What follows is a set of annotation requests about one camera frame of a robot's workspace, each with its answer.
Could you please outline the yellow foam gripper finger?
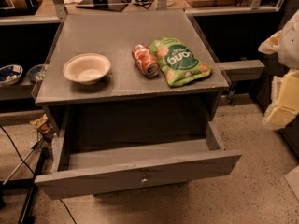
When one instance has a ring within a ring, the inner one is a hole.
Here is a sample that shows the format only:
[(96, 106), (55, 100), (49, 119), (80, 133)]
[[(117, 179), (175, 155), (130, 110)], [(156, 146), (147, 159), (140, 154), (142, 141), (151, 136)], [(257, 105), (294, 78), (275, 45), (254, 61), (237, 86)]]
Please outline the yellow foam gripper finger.
[(274, 76), (271, 84), (271, 104), (262, 125), (270, 130), (284, 128), (299, 114), (299, 71), (291, 69), (283, 77)]

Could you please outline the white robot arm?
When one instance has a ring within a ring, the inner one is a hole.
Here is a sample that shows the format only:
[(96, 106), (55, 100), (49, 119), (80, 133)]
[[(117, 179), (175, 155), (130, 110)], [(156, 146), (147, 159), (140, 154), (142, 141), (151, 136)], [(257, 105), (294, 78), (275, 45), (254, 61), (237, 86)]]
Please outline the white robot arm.
[(271, 130), (285, 128), (299, 114), (299, 10), (281, 30), (267, 38), (258, 51), (276, 53), (279, 63), (289, 68), (283, 77), (273, 77), (271, 104), (262, 121), (263, 126)]

